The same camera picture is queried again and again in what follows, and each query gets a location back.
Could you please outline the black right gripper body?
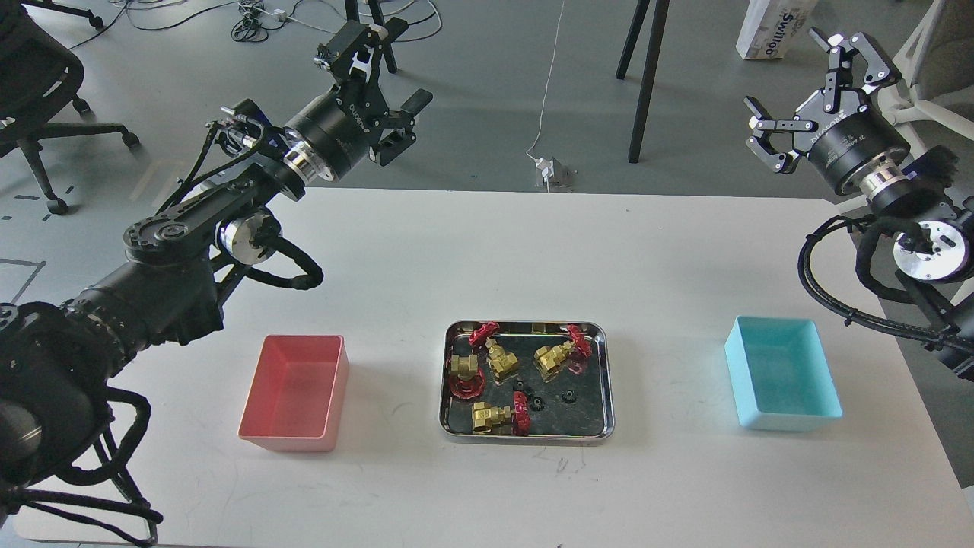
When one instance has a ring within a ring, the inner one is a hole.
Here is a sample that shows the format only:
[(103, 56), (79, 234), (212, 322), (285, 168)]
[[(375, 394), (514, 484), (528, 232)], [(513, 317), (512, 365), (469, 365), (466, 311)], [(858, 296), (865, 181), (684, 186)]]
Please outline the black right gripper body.
[(835, 194), (845, 196), (856, 191), (849, 180), (859, 167), (880, 154), (900, 163), (910, 145), (863, 91), (843, 90), (838, 103), (836, 112), (826, 112), (824, 94), (815, 91), (801, 104), (801, 120), (816, 125), (814, 132), (801, 133), (801, 153)]

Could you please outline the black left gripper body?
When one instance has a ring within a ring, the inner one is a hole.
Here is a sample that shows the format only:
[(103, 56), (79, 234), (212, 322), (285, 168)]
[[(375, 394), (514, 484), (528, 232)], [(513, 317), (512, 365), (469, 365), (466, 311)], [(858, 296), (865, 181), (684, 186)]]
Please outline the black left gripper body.
[(304, 183), (336, 183), (380, 138), (387, 103), (376, 78), (352, 78), (315, 97), (286, 124), (286, 165)]

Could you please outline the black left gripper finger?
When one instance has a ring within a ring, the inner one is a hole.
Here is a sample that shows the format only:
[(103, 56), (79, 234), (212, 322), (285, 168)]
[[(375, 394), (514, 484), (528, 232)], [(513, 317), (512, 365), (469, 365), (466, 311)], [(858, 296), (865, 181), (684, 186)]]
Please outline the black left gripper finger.
[(379, 42), (369, 24), (348, 21), (328, 43), (320, 43), (314, 63), (337, 84), (375, 84), (380, 74)]
[(393, 109), (376, 116), (370, 121), (370, 160), (380, 166), (387, 166), (416, 142), (415, 118), (434, 100), (434, 94), (418, 89), (408, 98), (400, 109)]

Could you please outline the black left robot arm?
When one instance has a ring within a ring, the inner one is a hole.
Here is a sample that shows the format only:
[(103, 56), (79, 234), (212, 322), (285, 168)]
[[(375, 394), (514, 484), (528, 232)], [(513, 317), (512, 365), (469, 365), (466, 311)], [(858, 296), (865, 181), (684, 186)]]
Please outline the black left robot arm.
[(146, 348), (221, 330), (224, 303), (244, 279), (290, 290), (323, 283), (268, 204), (297, 201), (365, 158), (386, 166), (413, 145), (431, 93), (393, 109), (378, 84), (380, 59), (408, 27), (347, 21), (314, 57), (334, 86), (282, 127), (252, 100), (227, 108), (208, 142), (229, 162), (192, 170), (156, 215), (129, 226), (122, 266), (61, 305), (2, 305), (3, 517), (28, 507), (139, 547), (157, 543), (163, 517), (126, 468), (151, 406), (109, 379)]

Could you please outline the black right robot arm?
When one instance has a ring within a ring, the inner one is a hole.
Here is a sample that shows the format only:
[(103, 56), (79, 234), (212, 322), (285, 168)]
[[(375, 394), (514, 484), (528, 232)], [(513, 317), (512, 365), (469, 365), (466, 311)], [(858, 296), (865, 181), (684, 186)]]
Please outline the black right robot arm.
[[(907, 163), (910, 145), (877, 111), (873, 94), (901, 74), (869, 35), (810, 35), (829, 56), (823, 87), (791, 118), (776, 120), (754, 97), (751, 152), (777, 174), (792, 174), (806, 158), (835, 194), (861, 192), (871, 213), (835, 216), (807, 237), (800, 251), (799, 277), (814, 301), (846, 325), (921, 341), (925, 349), (962, 379), (972, 374), (972, 298), (953, 303), (939, 285), (972, 278), (972, 199), (954, 205), (945, 190), (956, 173), (956, 155), (944, 146)], [(811, 254), (826, 235), (846, 228), (861, 233), (855, 274), (884, 301), (914, 305), (927, 327), (869, 315), (841, 302), (818, 284)]]

